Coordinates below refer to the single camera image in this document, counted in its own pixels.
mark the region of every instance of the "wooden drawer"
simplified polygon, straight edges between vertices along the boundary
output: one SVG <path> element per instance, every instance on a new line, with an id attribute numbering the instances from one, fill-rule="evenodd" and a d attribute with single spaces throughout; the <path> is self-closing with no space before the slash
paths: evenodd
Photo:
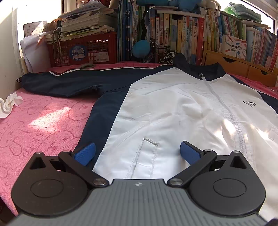
<path id="1" fill-rule="evenodd" d="M 205 65 L 210 65 L 214 63 L 220 63 L 226 73 L 240 75 L 243 77 L 247 76 L 248 64 L 230 59 L 228 57 L 223 57 L 222 54 L 207 53 Z"/>
<path id="2" fill-rule="evenodd" d="M 277 75 L 250 66 L 247 78 L 254 81 L 259 81 L 268 87 L 273 87 L 275 86 Z"/>

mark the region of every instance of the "stuffed toy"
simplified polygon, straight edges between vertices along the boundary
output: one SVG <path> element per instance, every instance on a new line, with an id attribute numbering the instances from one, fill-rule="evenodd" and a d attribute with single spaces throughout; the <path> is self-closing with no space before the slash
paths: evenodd
<path id="1" fill-rule="evenodd" d="M 215 0 L 202 0 L 200 3 L 197 3 L 197 5 L 203 8 L 206 6 L 209 9 L 217 9 L 218 7 L 221 9 L 220 4 Z"/>
<path id="2" fill-rule="evenodd" d="M 181 11 L 192 11 L 197 3 L 202 0 L 137 0 L 136 4 L 145 6 L 152 4 L 154 6 L 177 6 Z"/>

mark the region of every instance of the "box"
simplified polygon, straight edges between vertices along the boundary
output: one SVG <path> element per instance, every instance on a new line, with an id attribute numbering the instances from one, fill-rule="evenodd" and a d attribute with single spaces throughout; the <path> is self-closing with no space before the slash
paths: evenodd
<path id="1" fill-rule="evenodd" d="M 245 60 L 247 50 L 247 41 L 230 36 L 223 35 L 222 53 Z"/>
<path id="2" fill-rule="evenodd" d="M 88 35 L 81 38 L 61 41 L 62 56 L 59 57 L 57 43 L 55 55 L 53 44 L 48 43 L 48 52 L 51 67 L 94 63 L 117 63 L 117 33 L 112 31 L 104 34 Z"/>

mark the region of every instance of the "window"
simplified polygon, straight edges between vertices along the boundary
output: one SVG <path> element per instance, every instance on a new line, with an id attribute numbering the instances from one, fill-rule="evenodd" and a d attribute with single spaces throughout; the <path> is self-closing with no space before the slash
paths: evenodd
<path id="1" fill-rule="evenodd" d="M 276 2 L 274 0 L 265 0 L 265 1 L 266 2 L 271 2 L 272 1 L 273 2 L 272 11 L 275 11 L 274 6 L 276 6 L 276 8 L 277 8 Z M 256 8 L 256 7 L 252 6 L 251 4 L 247 3 L 246 1 L 242 1 L 242 0 L 218 0 L 217 2 L 221 5 L 221 10 L 224 10 L 224 8 L 228 7 L 230 2 L 233 2 L 235 4 L 242 4 L 242 5 L 246 6 L 248 9 L 253 10 L 255 13 L 259 13 L 261 15 L 262 24 L 268 25 L 270 27 L 269 31 L 271 31 L 272 33 L 276 33 L 275 19 L 273 19 L 272 17 L 267 15 L 265 12 L 263 12 L 259 8 Z"/>

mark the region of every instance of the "red plastic basket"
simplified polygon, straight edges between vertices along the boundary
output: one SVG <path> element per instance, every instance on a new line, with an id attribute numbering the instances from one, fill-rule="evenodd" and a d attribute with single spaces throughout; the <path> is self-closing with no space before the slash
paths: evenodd
<path id="1" fill-rule="evenodd" d="M 77 64 L 117 63 L 117 33 L 88 35 L 81 38 L 61 41 L 62 56 L 58 57 L 57 44 L 56 56 L 53 54 L 53 44 L 47 44 L 51 67 L 61 67 Z"/>

